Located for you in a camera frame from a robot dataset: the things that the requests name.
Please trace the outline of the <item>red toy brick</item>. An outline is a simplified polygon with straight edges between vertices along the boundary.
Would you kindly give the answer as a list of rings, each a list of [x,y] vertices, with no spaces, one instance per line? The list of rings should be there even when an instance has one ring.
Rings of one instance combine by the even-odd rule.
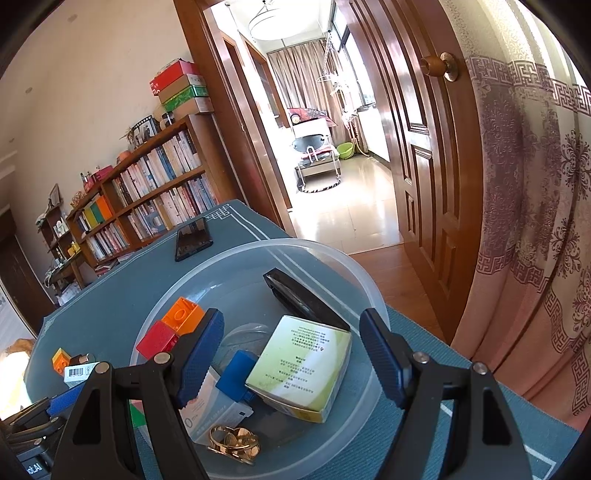
[[[160,352],[169,352],[178,340],[176,332],[158,320],[154,322],[140,339],[135,350],[146,360]]]

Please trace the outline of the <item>blue toy block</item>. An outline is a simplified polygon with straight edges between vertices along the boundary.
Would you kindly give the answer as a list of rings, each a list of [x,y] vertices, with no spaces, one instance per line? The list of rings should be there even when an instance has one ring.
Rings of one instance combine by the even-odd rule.
[[[256,394],[246,387],[245,382],[259,357],[252,352],[239,350],[233,355],[228,365],[217,380],[215,387],[232,401],[250,404]]]

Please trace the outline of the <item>orange and green toy block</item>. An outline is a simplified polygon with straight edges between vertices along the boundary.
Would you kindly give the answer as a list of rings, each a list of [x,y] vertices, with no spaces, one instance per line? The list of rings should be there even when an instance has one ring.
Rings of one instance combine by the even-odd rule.
[[[198,304],[179,297],[162,317],[161,322],[171,328],[177,336],[194,331],[205,312]]]

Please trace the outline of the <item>orange yellow toy block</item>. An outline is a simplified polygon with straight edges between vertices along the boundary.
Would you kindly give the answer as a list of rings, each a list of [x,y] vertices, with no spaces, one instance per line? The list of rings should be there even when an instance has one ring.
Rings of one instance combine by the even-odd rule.
[[[70,366],[71,356],[62,348],[58,348],[52,356],[52,367],[59,375],[64,374],[66,367]]]

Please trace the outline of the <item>brown gold lipstick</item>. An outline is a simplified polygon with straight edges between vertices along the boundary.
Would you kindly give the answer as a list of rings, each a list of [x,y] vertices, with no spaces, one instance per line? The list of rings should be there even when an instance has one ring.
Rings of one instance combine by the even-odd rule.
[[[87,354],[79,354],[79,355],[75,355],[75,356],[71,357],[70,361],[69,361],[69,365],[70,366],[77,366],[77,365],[84,365],[84,364],[93,363],[93,362],[95,362],[94,355],[91,353],[87,353]]]

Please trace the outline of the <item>small wooden shelf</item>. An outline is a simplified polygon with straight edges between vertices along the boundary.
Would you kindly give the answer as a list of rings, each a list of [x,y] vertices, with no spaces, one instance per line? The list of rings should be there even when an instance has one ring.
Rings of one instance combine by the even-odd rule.
[[[61,206],[48,202],[48,206],[37,221],[37,232],[43,237],[47,252],[52,256],[51,264],[45,273],[44,284],[61,295],[70,284],[80,289],[86,286],[80,267],[85,258],[70,231]]]

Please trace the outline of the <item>pink patterned curtain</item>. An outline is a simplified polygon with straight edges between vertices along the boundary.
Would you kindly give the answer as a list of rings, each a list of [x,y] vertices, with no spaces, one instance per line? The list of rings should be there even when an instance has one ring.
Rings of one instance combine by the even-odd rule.
[[[471,56],[484,202],[463,356],[556,419],[590,417],[590,92],[543,64]]]

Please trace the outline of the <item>clear plastic bowl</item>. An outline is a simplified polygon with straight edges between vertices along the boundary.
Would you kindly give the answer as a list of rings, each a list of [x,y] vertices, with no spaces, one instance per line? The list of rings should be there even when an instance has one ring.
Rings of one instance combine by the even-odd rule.
[[[363,310],[388,315],[383,296],[369,274],[346,254],[315,242],[276,239],[247,243],[204,261],[185,273],[152,305],[138,334],[162,319],[183,297],[202,309],[216,308],[224,335],[211,367],[221,376],[239,350],[263,352],[288,311],[273,296],[263,274],[280,269],[320,297],[351,326],[352,351],[341,388],[322,424],[299,420],[259,399],[247,404],[252,416],[238,425],[256,434],[259,456],[252,465],[230,460],[194,443],[212,479],[342,479],[345,450],[370,419],[381,387],[359,335]]]

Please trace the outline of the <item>black smartphone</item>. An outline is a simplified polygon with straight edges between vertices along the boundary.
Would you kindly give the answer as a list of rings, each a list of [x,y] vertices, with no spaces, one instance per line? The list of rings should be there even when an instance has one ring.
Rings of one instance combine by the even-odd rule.
[[[183,261],[213,244],[206,220],[198,218],[180,228],[176,234],[174,260]]]

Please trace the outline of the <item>black hair clip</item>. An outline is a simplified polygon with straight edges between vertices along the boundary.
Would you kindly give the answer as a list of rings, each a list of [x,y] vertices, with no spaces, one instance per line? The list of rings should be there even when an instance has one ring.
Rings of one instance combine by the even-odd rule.
[[[294,316],[346,332],[351,330],[351,326],[320,297],[280,269],[273,268],[264,273],[263,280],[273,296]]]

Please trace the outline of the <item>wooden bookshelf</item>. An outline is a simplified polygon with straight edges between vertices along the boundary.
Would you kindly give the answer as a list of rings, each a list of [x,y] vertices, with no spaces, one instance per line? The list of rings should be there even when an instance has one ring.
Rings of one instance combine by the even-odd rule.
[[[67,222],[86,262],[96,267],[238,196],[213,115],[190,114],[111,169]]]

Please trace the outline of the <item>white cart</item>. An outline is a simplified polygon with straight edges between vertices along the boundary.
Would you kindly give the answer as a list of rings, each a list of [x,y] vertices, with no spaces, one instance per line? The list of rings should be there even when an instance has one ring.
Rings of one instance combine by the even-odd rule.
[[[325,117],[297,123],[293,127],[294,141],[291,145],[298,155],[294,172],[297,190],[304,193],[317,193],[335,188],[342,182],[339,152],[332,143],[329,122]],[[330,173],[335,175],[332,184],[320,189],[307,186],[308,177]]]

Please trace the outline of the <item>green basin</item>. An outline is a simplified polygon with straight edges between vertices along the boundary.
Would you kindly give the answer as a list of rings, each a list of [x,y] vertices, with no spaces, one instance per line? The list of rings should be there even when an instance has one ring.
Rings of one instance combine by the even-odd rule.
[[[339,158],[342,160],[349,159],[353,157],[356,153],[356,146],[353,142],[344,142],[337,146],[337,151],[339,153]]]

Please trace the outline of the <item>stack of gift boxes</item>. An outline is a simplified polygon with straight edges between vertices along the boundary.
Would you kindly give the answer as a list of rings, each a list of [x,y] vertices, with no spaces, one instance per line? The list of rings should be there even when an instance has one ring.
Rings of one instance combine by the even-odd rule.
[[[169,62],[150,80],[149,87],[160,102],[159,119],[214,112],[204,77],[191,61],[178,58]]]

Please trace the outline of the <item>brown wooden door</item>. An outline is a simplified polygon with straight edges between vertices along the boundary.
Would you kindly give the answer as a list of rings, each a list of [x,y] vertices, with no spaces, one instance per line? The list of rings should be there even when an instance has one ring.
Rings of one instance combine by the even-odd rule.
[[[341,1],[366,66],[394,175],[399,227],[447,341],[475,274],[483,155],[475,94],[438,1]]]

